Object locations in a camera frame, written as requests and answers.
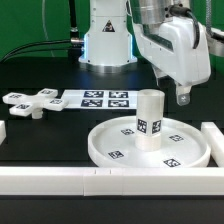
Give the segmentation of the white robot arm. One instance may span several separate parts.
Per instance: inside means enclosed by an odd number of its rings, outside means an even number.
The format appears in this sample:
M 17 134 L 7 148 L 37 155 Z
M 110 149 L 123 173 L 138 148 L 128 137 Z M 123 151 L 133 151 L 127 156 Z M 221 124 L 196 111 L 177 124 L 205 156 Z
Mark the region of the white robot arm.
M 184 0 L 90 0 L 80 65 L 117 73 L 137 61 L 134 47 L 157 80 L 174 80 L 179 105 L 188 104 L 191 88 L 210 77 L 205 29 Z

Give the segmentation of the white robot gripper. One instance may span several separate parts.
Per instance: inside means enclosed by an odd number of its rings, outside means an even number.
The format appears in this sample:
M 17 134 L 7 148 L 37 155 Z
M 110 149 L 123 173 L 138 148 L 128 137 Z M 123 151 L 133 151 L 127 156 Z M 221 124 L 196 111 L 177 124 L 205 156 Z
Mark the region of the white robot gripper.
M 194 31 L 190 19 L 174 17 L 158 29 L 162 39 L 173 49 L 156 43 L 143 33 L 143 26 L 134 24 L 134 35 L 140 54 L 153 65 L 157 86 L 166 87 L 166 76 L 176 81 L 176 101 L 179 106 L 190 103 L 191 87 L 206 82 L 211 74 L 208 44 L 204 27 L 199 25 L 200 39 L 193 48 Z

